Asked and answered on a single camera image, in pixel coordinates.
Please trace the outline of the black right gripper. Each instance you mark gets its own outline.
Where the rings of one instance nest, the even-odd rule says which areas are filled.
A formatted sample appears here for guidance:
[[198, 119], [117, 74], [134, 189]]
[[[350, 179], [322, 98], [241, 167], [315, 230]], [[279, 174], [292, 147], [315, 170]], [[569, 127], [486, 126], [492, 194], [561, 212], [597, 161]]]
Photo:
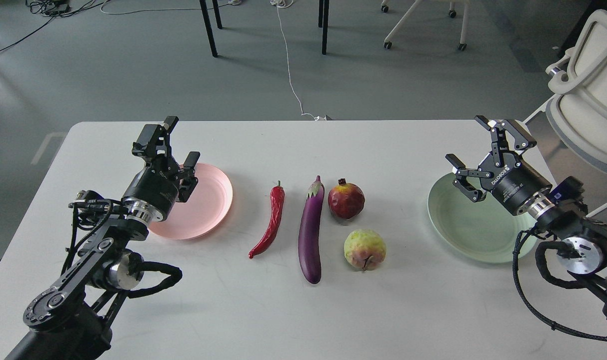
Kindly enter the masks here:
[[[490, 120], [483, 115], [474, 120], [490, 132], [491, 150], [479, 170], [467, 168], [454, 153], [447, 153], [445, 159], [453, 166], [452, 184], [473, 203], [484, 201], [489, 191], [511, 215], [523, 214], [523, 206], [534, 194], [547, 194], [552, 189], [552, 184], [521, 158], [537, 145], [536, 139], [517, 120]], [[468, 178], [481, 179], [485, 191], [474, 187]]]

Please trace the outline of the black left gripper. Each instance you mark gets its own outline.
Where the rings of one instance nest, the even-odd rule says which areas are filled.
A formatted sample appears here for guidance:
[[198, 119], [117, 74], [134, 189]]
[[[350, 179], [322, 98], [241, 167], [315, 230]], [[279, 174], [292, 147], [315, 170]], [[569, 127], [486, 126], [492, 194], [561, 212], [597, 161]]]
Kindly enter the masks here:
[[174, 160], [170, 135], [178, 121], [177, 116], [167, 116], [161, 124], [146, 124], [132, 143], [132, 155], [151, 164], [135, 175], [121, 198], [128, 219], [165, 221], [175, 203], [186, 203], [193, 194], [201, 153], [189, 152], [182, 166]]

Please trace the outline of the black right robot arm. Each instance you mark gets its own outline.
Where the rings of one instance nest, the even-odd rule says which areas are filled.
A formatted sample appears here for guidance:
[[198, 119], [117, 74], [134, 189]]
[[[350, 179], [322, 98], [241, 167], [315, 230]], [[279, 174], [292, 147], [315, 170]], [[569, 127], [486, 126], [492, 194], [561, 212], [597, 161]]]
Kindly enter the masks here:
[[607, 223], [588, 214], [580, 180], [567, 177], [553, 187], [523, 159], [537, 141], [518, 121], [482, 115], [474, 119], [489, 132], [486, 157], [475, 168], [468, 168], [453, 153], [445, 157], [453, 166], [452, 184], [470, 201], [481, 202], [491, 194], [510, 215], [527, 214], [534, 219], [534, 225], [520, 231], [514, 241], [513, 282], [521, 301], [553, 331], [607, 342], [607, 336], [581, 332], [544, 316], [526, 298], [519, 278], [523, 246], [531, 238], [539, 239], [535, 263], [541, 277], [561, 289], [590, 291], [603, 303], [601, 311], [607, 320], [607, 278], [599, 274], [607, 267]]

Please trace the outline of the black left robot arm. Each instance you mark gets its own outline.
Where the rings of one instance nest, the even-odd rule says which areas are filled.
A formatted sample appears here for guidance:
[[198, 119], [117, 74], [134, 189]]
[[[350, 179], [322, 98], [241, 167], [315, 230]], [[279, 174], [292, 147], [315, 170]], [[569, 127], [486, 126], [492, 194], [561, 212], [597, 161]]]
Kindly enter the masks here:
[[198, 178], [200, 153], [183, 165], [174, 159], [171, 132], [179, 118], [147, 124], [132, 144], [145, 166], [120, 200], [80, 191], [70, 203], [72, 235], [57, 280], [25, 308], [29, 331], [9, 360], [95, 360], [111, 347], [111, 326], [127, 299], [173, 287], [183, 276], [173, 265], [144, 260], [127, 248], [144, 241], [152, 223], [165, 221], [175, 203], [186, 203]]

